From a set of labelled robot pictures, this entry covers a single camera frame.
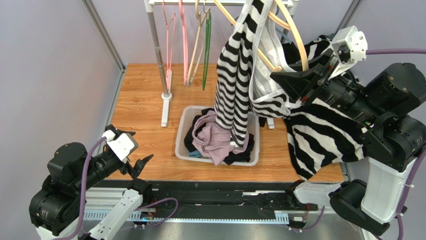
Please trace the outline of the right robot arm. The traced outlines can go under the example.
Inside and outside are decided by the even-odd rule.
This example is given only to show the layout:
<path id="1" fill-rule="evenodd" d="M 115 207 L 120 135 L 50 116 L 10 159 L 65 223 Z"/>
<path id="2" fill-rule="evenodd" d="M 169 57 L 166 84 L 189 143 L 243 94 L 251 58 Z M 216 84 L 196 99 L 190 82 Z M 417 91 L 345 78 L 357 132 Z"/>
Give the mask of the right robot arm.
<path id="1" fill-rule="evenodd" d="M 293 195 L 300 203 L 330 206 L 341 218 L 380 237 L 392 219 L 400 220 L 413 178 L 426 156 L 426 126 L 409 113 L 426 100 L 426 78 L 412 63 L 393 63 L 368 85 L 334 75 L 340 60 L 332 50 L 300 72 L 270 77 L 293 101 L 304 106 L 321 100 L 367 130 L 359 135 L 369 161 L 367 181 L 332 185 L 299 181 Z"/>

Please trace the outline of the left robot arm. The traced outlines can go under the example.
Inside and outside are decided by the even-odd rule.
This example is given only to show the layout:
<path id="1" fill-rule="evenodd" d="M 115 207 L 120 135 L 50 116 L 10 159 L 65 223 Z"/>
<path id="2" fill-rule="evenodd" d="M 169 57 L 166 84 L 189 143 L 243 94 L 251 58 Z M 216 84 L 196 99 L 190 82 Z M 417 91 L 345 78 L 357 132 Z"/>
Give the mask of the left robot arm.
<path id="1" fill-rule="evenodd" d="M 113 125 L 106 126 L 101 139 L 90 150 L 79 142 L 59 147 L 47 164 L 49 175 L 29 205 L 30 220 L 39 237 L 42 240 L 113 239 L 138 207 L 153 200 L 152 185 L 139 178 L 152 156 L 131 165 L 128 157 L 137 148 L 133 132 Z M 87 190 L 115 171 L 130 175 L 132 180 L 106 217 L 80 235 Z"/>

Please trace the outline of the beige wooden hanger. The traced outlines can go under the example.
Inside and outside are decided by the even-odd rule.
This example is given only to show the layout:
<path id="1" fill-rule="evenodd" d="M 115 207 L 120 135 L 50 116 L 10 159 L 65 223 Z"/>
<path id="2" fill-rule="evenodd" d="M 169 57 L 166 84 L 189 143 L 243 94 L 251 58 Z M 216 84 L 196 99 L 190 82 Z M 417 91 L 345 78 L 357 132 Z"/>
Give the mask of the beige wooden hanger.
<path id="1" fill-rule="evenodd" d="M 189 64 L 188 69 L 188 75 L 187 75 L 187 82 L 186 86 L 190 87 L 196 77 L 198 68 L 200 66 L 201 58 L 205 53 L 205 50 L 207 50 L 207 43 L 201 43 L 201 32 L 202 29 L 205 28 L 205 40 L 207 40 L 208 36 L 208 27 L 211 25 L 211 10 L 208 8 L 206 9 L 206 1 L 203 1 L 203 14 L 200 12 L 199 9 L 200 1 L 196 0 L 194 7 L 195 7 L 195 17 L 198 21 L 198 27 L 195 35 L 195 42 L 194 42 L 194 48 L 192 51 L 192 56 Z"/>

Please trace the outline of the cream hanger with striped top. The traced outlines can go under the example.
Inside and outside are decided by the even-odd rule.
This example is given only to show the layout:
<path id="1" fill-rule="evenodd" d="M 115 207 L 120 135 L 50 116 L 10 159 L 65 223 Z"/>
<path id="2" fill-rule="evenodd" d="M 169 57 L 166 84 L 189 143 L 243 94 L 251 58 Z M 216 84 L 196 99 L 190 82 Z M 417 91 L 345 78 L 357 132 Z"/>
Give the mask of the cream hanger with striped top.
<path id="1" fill-rule="evenodd" d="M 213 2 L 220 9 L 220 11 L 226 16 L 226 18 L 231 22 L 231 24 L 236 26 L 237 25 L 236 21 L 231 16 L 231 14 L 226 10 L 226 8 L 220 3 L 220 1 L 219 0 L 213 0 Z M 270 19 L 272 19 L 275 23 L 277 23 L 279 26 L 281 26 L 284 29 L 289 30 L 290 32 L 293 33 L 294 40 L 296 42 L 296 46 L 298 47 L 298 52 L 299 52 L 299 55 L 300 55 L 302 70 L 306 71 L 306 70 L 309 69 L 308 55 L 307 55 L 307 52 L 305 50 L 303 40 L 300 36 L 300 33 L 299 33 L 299 31 L 296 27 L 296 24 L 295 24 L 293 18 L 291 17 L 290 12 L 287 10 L 285 4 L 283 3 L 283 1 L 282 0 L 274 0 L 274 2 L 276 3 L 276 5 L 280 9 L 280 11 L 283 13 L 286 21 L 280 19 L 272 11 L 269 11 L 268 17 Z M 263 62 L 266 63 L 266 65 L 269 67 L 269 69 L 272 70 L 273 72 L 278 72 L 278 71 L 282 70 L 282 68 L 280 66 L 277 66 L 277 67 L 273 66 L 272 63 L 268 60 L 268 58 L 265 56 L 265 54 L 261 50 L 258 49 L 257 54 L 260 56 L 260 58 L 263 60 Z"/>

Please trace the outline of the black garment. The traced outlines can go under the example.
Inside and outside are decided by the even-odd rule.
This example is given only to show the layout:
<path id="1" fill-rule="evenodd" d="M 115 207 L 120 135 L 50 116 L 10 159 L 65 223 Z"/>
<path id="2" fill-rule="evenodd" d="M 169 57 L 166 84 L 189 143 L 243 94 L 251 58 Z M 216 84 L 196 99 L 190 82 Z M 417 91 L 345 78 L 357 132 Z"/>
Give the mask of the black garment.
<path id="1" fill-rule="evenodd" d="M 195 118 L 192 121 L 192 126 L 190 127 L 189 131 L 187 132 L 186 136 L 184 137 L 184 146 L 187 148 L 189 152 L 193 152 L 196 150 L 196 148 L 193 146 L 192 141 L 192 130 L 194 129 L 194 123 L 196 120 L 198 120 L 201 115 L 196 115 Z M 248 163 L 250 161 L 250 155 L 251 151 L 254 149 L 254 136 L 252 134 L 249 134 L 249 143 L 247 149 L 238 154 L 230 153 L 228 157 L 225 158 L 225 160 L 222 162 L 227 165 L 231 165 L 234 162 L 246 162 Z"/>

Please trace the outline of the black tank top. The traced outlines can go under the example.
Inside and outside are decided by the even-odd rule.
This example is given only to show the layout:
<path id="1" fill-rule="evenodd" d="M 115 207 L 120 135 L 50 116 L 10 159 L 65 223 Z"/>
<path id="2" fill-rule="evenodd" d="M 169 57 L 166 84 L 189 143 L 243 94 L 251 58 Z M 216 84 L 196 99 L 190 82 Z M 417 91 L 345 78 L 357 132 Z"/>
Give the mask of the black tank top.
<path id="1" fill-rule="evenodd" d="M 296 64 L 301 60 L 299 50 L 294 42 L 283 43 L 282 49 L 288 65 Z"/>

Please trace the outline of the black white striped top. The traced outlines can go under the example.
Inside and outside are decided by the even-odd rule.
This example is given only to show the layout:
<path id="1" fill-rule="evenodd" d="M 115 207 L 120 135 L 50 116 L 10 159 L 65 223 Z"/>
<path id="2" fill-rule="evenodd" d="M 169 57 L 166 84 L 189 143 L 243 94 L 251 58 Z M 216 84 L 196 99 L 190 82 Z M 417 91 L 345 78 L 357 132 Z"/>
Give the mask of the black white striped top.
<path id="1" fill-rule="evenodd" d="M 273 71 L 258 55 L 261 51 L 273 67 L 293 72 L 275 22 L 269 18 L 269 12 L 276 9 L 273 0 L 247 0 L 217 61 L 215 121 L 230 131 L 231 142 L 239 147 L 248 133 L 249 112 L 263 118 L 285 118 L 301 106 L 270 77 Z"/>

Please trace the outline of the thin pink wire hanger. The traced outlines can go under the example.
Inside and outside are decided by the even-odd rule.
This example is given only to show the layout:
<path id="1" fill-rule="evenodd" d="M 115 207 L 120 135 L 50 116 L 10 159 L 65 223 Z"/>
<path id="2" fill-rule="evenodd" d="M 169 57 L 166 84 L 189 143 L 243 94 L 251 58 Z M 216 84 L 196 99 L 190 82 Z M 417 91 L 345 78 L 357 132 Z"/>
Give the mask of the thin pink wire hanger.
<path id="1" fill-rule="evenodd" d="M 175 13 L 171 15 L 171 18 L 168 19 L 166 13 L 166 2 L 162 1 L 163 16 L 166 26 L 166 88 L 170 92 L 172 88 L 172 60 L 173 60 L 173 51 L 174 51 L 174 40 L 176 32 L 176 20 L 177 16 Z"/>

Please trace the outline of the blue tank top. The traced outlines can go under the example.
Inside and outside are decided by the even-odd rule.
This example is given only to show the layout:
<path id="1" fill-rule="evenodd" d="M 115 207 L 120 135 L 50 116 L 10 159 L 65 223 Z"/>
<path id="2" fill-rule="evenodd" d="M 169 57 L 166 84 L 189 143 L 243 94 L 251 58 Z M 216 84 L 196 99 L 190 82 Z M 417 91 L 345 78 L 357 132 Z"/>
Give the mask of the blue tank top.
<path id="1" fill-rule="evenodd" d="M 199 150 L 194 150 L 188 153 L 188 156 L 191 158 L 201 158 L 203 155 L 200 153 Z"/>

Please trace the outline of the mauve tank top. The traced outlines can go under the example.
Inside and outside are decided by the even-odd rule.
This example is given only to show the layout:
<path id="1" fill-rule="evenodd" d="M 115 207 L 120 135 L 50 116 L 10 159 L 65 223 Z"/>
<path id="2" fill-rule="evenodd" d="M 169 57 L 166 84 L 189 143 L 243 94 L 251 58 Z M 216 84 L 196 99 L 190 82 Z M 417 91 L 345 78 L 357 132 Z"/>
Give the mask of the mauve tank top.
<path id="1" fill-rule="evenodd" d="M 226 157 L 241 154 L 247 150 L 250 135 L 245 134 L 243 145 L 239 146 L 229 129 L 221 127 L 216 122 L 217 114 L 213 109 L 205 109 L 204 113 L 193 125 L 192 144 L 200 154 L 211 159 L 215 166 L 221 164 Z"/>

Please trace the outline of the green hanger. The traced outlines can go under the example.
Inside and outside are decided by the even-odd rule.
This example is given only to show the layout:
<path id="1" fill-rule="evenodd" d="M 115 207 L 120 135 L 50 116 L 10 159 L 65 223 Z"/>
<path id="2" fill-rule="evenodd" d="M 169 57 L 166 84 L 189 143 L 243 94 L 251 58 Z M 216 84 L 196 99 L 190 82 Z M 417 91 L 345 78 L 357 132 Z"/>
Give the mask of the green hanger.
<path id="1" fill-rule="evenodd" d="M 203 75 L 202 75 L 202 90 L 206 89 L 209 59 L 210 59 L 210 45 L 211 45 L 211 30 L 212 30 L 212 15 L 211 10 L 204 9 L 206 16 L 205 26 L 205 39 L 204 39 L 204 61 L 203 61 Z"/>

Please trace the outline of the grey-blue hanger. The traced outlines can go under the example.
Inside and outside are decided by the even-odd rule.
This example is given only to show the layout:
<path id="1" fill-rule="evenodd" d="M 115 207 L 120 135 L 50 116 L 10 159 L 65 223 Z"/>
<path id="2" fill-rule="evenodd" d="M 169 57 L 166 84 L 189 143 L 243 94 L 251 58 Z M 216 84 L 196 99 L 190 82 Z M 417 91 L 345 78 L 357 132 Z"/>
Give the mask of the grey-blue hanger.
<path id="1" fill-rule="evenodd" d="M 293 43 L 293 41 L 288 36 L 288 33 L 289 33 L 288 29 L 286 29 L 286 28 L 280 29 L 279 27 L 276 26 L 275 31 L 281 36 L 280 41 L 281 41 L 282 44 L 286 44 L 286 43 L 292 44 Z"/>

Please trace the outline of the thick pink plastic hanger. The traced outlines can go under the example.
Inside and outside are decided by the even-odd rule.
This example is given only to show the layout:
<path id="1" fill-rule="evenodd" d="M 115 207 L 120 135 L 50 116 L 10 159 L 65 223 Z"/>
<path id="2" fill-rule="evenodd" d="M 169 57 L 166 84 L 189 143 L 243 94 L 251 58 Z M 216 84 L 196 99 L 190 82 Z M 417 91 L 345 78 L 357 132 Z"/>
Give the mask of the thick pink plastic hanger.
<path id="1" fill-rule="evenodd" d="M 183 7 L 183 1 L 178 0 L 179 14 L 181 18 L 182 28 L 182 51 L 183 51 L 183 85 L 188 85 L 188 71 L 189 71 L 189 57 L 188 57 L 188 39 L 187 39 L 187 24 L 185 18 L 185 9 Z"/>

